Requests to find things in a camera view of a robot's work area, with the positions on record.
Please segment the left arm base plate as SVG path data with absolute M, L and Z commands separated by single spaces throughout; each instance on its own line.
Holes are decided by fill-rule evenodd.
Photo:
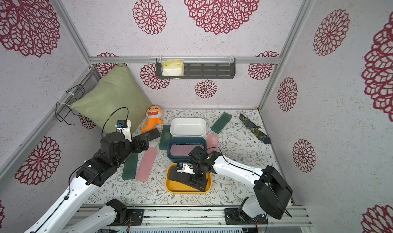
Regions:
M 144 218 L 144 209 L 127 209 L 124 225 L 141 226 Z

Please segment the pink pencil case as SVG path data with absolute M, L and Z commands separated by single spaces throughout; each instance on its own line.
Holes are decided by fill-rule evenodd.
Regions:
M 149 148 L 144 152 L 144 155 L 141 159 L 139 167 L 137 169 L 137 173 L 135 176 L 135 180 L 138 182 L 146 182 L 150 176 L 152 171 L 152 167 L 154 165 L 155 159 L 157 157 L 158 150 L 157 148 Z
M 213 151 L 219 152 L 219 137 L 216 133 L 207 135 L 207 152 L 212 153 Z
M 169 149 L 169 155 L 171 157 L 187 157 L 195 147 L 200 147 L 200 145 L 175 144 Z

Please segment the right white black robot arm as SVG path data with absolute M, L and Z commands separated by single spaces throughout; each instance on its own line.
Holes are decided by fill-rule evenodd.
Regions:
M 187 175 L 183 184 L 202 190 L 206 174 L 213 173 L 236 180 L 254 191 L 254 195 L 245 198 L 238 208 L 238 217 L 242 221 L 262 214 L 277 220 L 283 215 L 292 217 L 287 206 L 293 190 L 276 168 L 247 166 L 225 156 L 219 147 L 204 150 L 197 146 L 189 157 L 189 162 L 177 163 L 177 172 Z

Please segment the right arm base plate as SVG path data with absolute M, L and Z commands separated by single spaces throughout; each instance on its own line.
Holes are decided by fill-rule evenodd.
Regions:
M 244 212 L 241 212 L 238 208 L 224 208 L 224 218 L 227 225 L 266 225 L 268 223 L 265 214 L 257 215 L 251 218 Z

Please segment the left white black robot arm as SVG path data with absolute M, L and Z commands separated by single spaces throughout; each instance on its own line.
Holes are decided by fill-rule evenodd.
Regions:
M 103 137 L 99 150 L 71 173 L 68 188 L 27 232 L 94 233 L 111 224 L 128 223 L 130 219 L 126 205 L 118 199 L 112 199 L 98 212 L 69 228 L 66 227 L 83 203 L 117 172 L 131 154 L 148 150 L 149 139 L 149 134 L 127 139 L 121 132 Z

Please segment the black pencil case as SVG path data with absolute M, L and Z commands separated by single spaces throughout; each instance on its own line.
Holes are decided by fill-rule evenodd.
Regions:
M 190 180 L 177 180 L 175 182 L 179 182 L 200 192 L 205 192 L 208 185 L 208 179 L 205 174 L 192 175 Z
M 168 179 L 172 181 L 177 180 L 190 180 L 192 174 L 189 173 L 180 173 L 177 171 L 177 167 L 171 167 L 169 171 Z
M 161 137 L 161 133 L 157 128 L 147 131 L 143 135 L 149 142 Z

